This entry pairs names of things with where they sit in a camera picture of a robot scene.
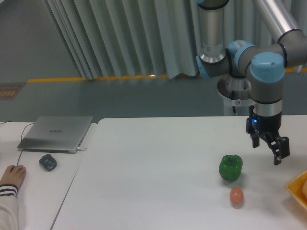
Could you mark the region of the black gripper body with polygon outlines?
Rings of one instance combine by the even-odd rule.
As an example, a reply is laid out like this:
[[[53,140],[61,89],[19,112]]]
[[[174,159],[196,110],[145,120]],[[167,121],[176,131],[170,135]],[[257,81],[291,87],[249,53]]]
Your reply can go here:
[[[283,139],[279,134],[281,127],[282,113],[273,116],[261,116],[254,112],[255,106],[251,105],[248,108],[249,117],[246,122],[246,132],[252,137],[258,135],[267,141],[276,141]]]

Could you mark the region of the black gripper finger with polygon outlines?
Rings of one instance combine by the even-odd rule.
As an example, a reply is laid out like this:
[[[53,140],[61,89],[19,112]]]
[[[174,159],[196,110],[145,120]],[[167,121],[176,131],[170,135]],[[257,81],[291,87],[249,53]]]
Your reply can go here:
[[[257,148],[260,145],[260,138],[257,132],[254,132],[251,134],[251,139],[252,139],[252,147]]]
[[[278,165],[283,158],[290,155],[290,145],[288,137],[281,137],[274,134],[265,134],[262,138],[273,152],[273,164]]]

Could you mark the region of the white striped sleeve forearm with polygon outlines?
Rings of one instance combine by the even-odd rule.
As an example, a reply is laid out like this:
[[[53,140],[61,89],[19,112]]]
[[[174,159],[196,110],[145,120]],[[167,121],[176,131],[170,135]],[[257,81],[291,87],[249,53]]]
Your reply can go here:
[[[0,186],[0,229],[18,230],[18,189],[12,184]]]

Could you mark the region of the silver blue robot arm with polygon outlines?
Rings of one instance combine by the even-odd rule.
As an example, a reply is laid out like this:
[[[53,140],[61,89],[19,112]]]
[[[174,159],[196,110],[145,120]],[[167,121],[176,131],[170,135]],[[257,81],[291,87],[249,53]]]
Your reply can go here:
[[[222,18],[225,0],[198,0],[202,49],[196,62],[203,78],[229,74],[234,79],[247,79],[246,90],[252,100],[246,132],[252,146],[264,140],[278,165],[289,156],[289,139],[279,134],[282,118],[283,78],[286,68],[300,71],[307,62],[307,37],[281,0],[253,2],[275,43],[257,47],[244,40],[223,46]]]

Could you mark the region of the person's hand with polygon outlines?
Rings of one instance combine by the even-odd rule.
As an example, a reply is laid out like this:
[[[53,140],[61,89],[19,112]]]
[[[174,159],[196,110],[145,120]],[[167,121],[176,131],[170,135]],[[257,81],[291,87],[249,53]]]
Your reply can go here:
[[[5,170],[0,185],[12,185],[20,188],[26,176],[26,168],[23,165],[10,165]]]

